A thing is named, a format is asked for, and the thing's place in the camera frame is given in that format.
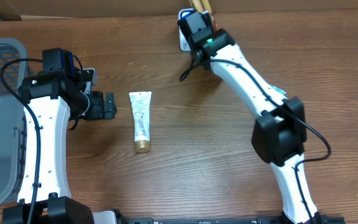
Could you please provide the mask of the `white tube gold cap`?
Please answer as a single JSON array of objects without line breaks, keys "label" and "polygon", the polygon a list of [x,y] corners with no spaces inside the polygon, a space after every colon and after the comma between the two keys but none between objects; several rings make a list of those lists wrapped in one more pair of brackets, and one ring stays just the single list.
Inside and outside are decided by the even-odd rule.
[{"label": "white tube gold cap", "polygon": [[134,119],[134,149],[136,153],[150,151],[150,106],[151,91],[130,92],[132,115]]}]

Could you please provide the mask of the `orange pasta packet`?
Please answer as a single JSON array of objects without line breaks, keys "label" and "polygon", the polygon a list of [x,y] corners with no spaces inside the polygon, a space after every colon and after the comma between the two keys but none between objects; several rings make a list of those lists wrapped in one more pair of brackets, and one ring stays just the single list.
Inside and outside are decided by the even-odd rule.
[{"label": "orange pasta packet", "polygon": [[196,11],[199,11],[199,12],[208,11],[209,16],[212,21],[212,24],[213,24],[213,30],[217,31],[218,28],[217,28],[216,22],[214,21],[213,11],[212,11],[209,1],[208,0],[189,0],[189,3],[191,5],[191,7]]}]

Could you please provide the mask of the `teal snack packet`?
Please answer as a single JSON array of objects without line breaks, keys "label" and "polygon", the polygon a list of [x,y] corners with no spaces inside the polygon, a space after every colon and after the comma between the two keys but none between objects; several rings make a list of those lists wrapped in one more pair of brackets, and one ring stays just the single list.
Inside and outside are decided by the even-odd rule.
[{"label": "teal snack packet", "polygon": [[271,85],[272,89],[274,89],[275,91],[279,92],[280,94],[286,95],[286,91],[284,91],[283,89],[276,87],[274,85]]}]

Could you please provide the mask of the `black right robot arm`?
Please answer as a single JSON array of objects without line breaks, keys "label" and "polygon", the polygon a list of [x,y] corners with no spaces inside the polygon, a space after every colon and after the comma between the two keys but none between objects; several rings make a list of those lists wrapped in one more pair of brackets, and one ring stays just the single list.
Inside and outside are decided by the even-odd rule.
[{"label": "black right robot arm", "polygon": [[303,103],[298,98],[289,100],[269,85],[247,61],[235,40],[224,29],[214,29],[208,12],[187,12],[177,24],[193,55],[191,67],[204,66],[219,76],[252,114],[252,146],[275,174],[283,199],[283,221],[322,223],[303,165]]}]

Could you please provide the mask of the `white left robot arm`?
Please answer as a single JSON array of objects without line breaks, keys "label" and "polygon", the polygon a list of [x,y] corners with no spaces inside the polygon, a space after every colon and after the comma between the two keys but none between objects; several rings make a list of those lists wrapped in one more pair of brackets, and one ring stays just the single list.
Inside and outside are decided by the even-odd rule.
[{"label": "white left robot arm", "polygon": [[66,143],[68,122],[113,119],[113,93],[93,91],[94,68],[83,68],[68,50],[48,49],[43,69],[24,78],[10,93],[24,106],[26,144],[24,178],[15,207],[5,208],[3,223],[117,223],[114,211],[93,212],[71,197]]}]

